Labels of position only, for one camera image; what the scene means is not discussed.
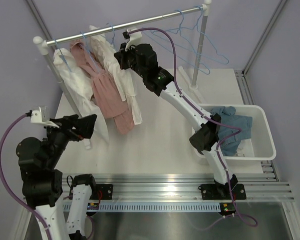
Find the white ruffled blouse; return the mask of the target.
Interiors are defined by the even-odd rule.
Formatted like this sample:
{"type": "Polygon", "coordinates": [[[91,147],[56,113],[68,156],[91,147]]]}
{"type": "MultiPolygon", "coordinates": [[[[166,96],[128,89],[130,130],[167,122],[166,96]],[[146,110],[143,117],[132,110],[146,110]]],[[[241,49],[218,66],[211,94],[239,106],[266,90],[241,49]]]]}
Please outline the white ruffled blouse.
{"type": "Polygon", "coordinates": [[[104,69],[113,77],[121,100],[126,102],[129,110],[132,111],[134,124],[140,125],[143,119],[136,99],[137,94],[132,76],[129,71],[120,69],[120,65],[114,57],[116,52],[114,45],[106,40],[104,34],[99,34],[90,37],[90,47],[104,69]]]}

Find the blue hanger of blouse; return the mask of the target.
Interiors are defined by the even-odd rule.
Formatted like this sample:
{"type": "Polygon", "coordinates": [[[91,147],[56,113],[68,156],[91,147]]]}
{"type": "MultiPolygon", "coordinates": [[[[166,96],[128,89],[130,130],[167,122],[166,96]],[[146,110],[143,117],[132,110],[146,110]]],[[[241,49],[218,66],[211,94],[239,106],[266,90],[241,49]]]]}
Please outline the blue hanger of blouse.
{"type": "Polygon", "coordinates": [[[115,30],[113,28],[113,25],[110,22],[106,23],[106,25],[108,25],[111,28],[112,38],[111,38],[110,44],[113,46],[113,48],[115,48],[115,30]]]}

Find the blue denim skirt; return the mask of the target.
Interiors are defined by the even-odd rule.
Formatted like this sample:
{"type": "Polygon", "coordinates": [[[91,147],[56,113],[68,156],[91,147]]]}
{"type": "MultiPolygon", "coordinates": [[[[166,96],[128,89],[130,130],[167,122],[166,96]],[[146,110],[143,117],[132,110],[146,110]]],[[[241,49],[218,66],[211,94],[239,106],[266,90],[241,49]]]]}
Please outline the blue denim skirt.
{"type": "Polygon", "coordinates": [[[211,109],[211,114],[220,115],[221,124],[230,126],[220,126],[218,137],[220,140],[230,136],[221,144],[224,156],[232,157],[237,153],[237,149],[242,140],[251,138],[251,128],[253,118],[250,116],[237,115],[233,106],[217,106],[211,109]]]}

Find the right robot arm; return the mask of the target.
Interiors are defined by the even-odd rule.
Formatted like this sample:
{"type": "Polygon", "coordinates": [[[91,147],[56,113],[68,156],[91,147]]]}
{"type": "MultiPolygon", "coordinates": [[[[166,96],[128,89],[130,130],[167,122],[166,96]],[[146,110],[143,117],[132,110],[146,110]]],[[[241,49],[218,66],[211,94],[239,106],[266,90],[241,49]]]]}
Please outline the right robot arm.
{"type": "Polygon", "coordinates": [[[126,43],[122,43],[114,57],[122,70],[134,71],[142,78],[146,89],[170,103],[188,120],[195,131],[189,141],[206,157],[213,170],[215,186],[210,192],[216,194],[219,199],[232,198],[238,180],[223,159],[218,137],[221,127],[220,115],[212,115],[201,109],[187,94],[182,93],[175,77],[159,66],[157,54],[151,45],[143,43],[128,47],[126,43]]]}

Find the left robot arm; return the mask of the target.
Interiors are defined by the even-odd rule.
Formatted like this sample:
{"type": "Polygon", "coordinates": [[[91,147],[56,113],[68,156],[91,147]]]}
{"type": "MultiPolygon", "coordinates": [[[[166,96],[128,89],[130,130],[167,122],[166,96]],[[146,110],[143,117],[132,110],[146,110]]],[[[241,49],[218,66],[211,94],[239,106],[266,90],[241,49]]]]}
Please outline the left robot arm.
{"type": "Polygon", "coordinates": [[[74,177],[72,206],[69,218],[65,219],[63,174],[55,167],[69,142],[92,137],[97,116],[80,118],[74,114],[54,119],[40,110],[33,110],[27,116],[31,123],[43,125],[47,131],[45,139],[28,137],[16,148],[27,208],[34,214],[44,240],[84,240],[88,201],[97,195],[98,187],[91,174],[74,177]]]}

